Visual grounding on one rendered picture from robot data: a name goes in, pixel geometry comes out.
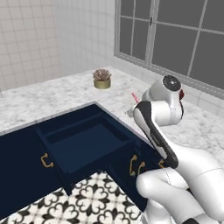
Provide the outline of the navy cabinet door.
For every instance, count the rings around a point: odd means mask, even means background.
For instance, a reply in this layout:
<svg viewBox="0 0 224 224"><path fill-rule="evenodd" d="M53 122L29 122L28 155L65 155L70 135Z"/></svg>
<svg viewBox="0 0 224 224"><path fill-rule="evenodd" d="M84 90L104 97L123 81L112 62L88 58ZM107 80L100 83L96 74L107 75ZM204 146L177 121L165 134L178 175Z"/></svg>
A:
<svg viewBox="0 0 224 224"><path fill-rule="evenodd" d="M0 136L0 220L61 187L32 127Z"/></svg>
<svg viewBox="0 0 224 224"><path fill-rule="evenodd" d="M137 155L137 161L133 163L133 170L136 172L135 177L130 176L130 160L132 156ZM113 180L122 188L126 195L143 211L146 208L147 199L143 198L137 191L137 168L142 161L145 167L141 174L150 170L159 168L158 162L162 158L146 142L127 141L115 151L115 157L108 168L108 173Z"/></svg>

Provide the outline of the clear glass cup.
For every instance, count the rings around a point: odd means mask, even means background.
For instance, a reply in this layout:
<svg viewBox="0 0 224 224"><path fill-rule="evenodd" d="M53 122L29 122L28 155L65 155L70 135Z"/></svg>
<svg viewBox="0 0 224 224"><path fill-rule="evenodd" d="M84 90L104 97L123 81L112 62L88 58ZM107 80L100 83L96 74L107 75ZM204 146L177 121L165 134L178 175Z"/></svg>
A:
<svg viewBox="0 0 224 224"><path fill-rule="evenodd" d="M132 118L133 117L133 111L135 109L135 107L137 106L138 103L134 104L131 108L129 108L127 111L126 111L126 114Z"/></svg>

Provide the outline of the grey framed window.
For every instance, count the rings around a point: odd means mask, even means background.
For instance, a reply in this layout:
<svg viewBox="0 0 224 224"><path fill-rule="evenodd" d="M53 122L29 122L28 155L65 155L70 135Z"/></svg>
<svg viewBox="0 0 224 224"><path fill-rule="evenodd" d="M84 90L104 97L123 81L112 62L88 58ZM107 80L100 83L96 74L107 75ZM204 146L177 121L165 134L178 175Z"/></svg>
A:
<svg viewBox="0 0 224 224"><path fill-rule="evenodd" d="M224 0L115 0L115 56L224 100Z"/></svg>

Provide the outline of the navy open drawer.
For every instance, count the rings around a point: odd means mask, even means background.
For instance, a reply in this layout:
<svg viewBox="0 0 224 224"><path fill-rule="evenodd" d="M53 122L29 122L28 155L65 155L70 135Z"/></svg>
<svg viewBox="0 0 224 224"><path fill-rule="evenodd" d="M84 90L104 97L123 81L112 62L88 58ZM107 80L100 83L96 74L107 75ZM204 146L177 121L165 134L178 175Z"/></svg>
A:
<svg viewBox="0 0 224 224"><path fill-rule="evenodd" d="M113 118L103 113L49 132L44 124L36 128L43 148L57 167L67 195L72 184L97 172L134 145L133 136Z"/></svg>

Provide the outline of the succulent plant in gold pot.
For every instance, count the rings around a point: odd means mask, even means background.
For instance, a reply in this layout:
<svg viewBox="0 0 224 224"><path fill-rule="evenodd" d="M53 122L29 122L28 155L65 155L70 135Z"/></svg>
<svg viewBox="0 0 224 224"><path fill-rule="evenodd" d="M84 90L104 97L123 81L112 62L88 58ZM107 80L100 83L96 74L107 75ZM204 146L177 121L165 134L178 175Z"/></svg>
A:
<svg viewBox="0 0 224 224"><path fill-rule="evenodd" d="M93 72L94 86L98 89L107 89L111 85L109 70L99 68Z"/></svg>

